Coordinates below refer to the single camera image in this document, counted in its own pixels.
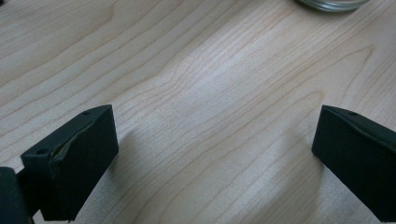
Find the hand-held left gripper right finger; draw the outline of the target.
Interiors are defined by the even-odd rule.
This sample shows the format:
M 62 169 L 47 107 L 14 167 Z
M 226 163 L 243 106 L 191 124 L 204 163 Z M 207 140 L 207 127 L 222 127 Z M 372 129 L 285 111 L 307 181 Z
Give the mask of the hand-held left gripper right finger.
M 396 222 L 396 132 L 352 111 L 321 108 L 312 153 L 382 222 Z

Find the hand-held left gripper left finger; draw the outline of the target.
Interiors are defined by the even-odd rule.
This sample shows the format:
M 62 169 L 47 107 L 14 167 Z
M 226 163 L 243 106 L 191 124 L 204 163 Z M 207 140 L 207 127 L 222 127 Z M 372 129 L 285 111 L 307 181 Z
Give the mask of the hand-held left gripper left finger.
M 21 154 L 28 214 L 47 221 L 76 219 L 119 152 L 111 105 L 86 110 Z

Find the white-lidded jar of tan powder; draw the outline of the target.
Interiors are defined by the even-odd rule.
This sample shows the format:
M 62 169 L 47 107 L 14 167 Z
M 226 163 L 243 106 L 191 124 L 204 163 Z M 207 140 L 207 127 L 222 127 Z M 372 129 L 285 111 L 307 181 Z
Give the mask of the white-lidded jar of tan powder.
M 367 4 L 370 0 L 296 0 L 308 7 L 326 12 L 348 12 Z

